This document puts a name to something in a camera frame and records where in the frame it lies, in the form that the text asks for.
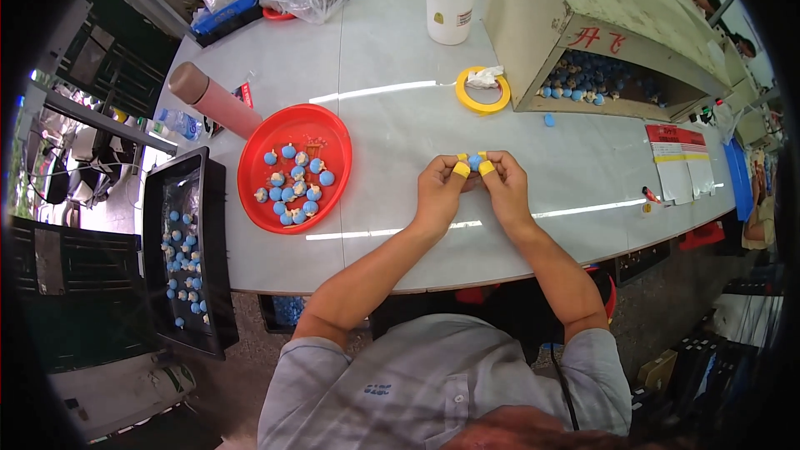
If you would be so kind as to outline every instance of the pink thermos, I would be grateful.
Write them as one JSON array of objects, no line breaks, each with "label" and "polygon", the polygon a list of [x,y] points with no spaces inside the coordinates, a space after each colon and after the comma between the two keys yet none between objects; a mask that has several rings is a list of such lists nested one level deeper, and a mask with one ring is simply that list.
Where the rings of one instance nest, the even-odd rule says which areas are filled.
[{"label": "pink thermos", "polygon": [[261,116],[253,108],[227,92],[189,61],[175,68],[170,76],[169,87],[181,101],[245,140],[262,122]]}]

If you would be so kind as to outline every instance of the water bottle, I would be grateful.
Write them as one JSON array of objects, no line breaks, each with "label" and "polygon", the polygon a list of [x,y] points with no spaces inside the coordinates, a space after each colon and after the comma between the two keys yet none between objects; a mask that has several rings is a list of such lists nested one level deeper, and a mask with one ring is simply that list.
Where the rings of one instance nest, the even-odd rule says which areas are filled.
[{"label": "water bottle", "polygon": [[203,132],[203,125],[197,122],[195,117],[180,110],[162,108],[155,112],[153,120],[162,122],[166,128],[182,135],[189,141],[199,140]]}]

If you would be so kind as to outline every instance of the pile of figurines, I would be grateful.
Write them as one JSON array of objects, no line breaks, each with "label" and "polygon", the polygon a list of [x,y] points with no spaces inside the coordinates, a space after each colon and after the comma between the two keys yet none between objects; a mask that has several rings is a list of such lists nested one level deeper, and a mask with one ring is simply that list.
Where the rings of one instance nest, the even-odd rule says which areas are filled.
[{"label": "pile of figurines", "polygon": [[[630,82],[635,66],[606,55],[567,49],[536,94],[604,105],[606,97],[619,98],[620,91]],[[634,82],[643,88],[649,102],[660,108],[666,107],[661,89],[652,77],[634,79]]]}]

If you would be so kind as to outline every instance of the red rim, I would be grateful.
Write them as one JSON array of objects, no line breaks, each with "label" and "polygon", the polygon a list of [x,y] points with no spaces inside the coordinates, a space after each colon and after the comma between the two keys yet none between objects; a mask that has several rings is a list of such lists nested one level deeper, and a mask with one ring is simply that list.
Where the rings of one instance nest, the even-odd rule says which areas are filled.
[{"label": "red rim", "polygon": [[265,7],[262,10],[262,14],[267,20],[277,20],[277,21],[291,20],[292,18],[295,17],[295,15],[292,14],[291,12],[288,12],[286,14],[281,14],[278,11],[275,11],[274,9],[270,9],[267,7]]},{"label": "red rim", "polygon": [[[319,157],[325,166],[336,176],[331,186],[321,186],[322,198],[319,200],[319,212],[301,225],[283,226],[280,218],[272,208],[275,202],[267,200],[259,204],[253,194],[258,188],[269,189],[267,180],[274,172],[281,171],[286,177],[284,187],[293,183],[289,171],[294,167],[294,160],[281,157],[280,148],[292,143],[298,151],[305,151],[310,158]],[[264,154],[275,150],[278,160],[276,165],[264,163]],[[314,227],[328,215],[339,198],[342,197],[350,168],[353,163],[353,148],[350,134],[345,124],[334,113],[319,105],[294,105],[275,112],[258,127],[247,140],[239,167],[236,173],[237,189],[242,206],[255,225],[271,233],[280,235],[296,235]],[[306,168],[306,183],[319,185],[318,176],[311,174]],[[305,196],[290,202],[288,208],[302,208]]]}]

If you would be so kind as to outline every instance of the concrete floor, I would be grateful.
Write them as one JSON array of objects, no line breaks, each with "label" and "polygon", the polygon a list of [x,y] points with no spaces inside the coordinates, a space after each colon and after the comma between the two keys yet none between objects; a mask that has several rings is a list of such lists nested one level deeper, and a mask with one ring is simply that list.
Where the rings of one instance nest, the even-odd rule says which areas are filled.
[{"label": "concrete floor", "polygon": [[[725,283],[745,274],[753,259],[717,257],[707,247],[687,252],[674,247],[668,260],[618,289],[611,332],[628,379],[635,380],[641,365],[680,340]],[[254,294],[234,292],[233,300],[239,343],[225,351],[224,362],[185,359],[198,382],[189,403],[222,434],[225,444],[220,448],[255,448],[258,415],[278,354],[289,337],[264,330]],[[348,354],[358,354],[370,342],[369,333],[354,334]],[[543,354],[536,366],[548,364]]]}]

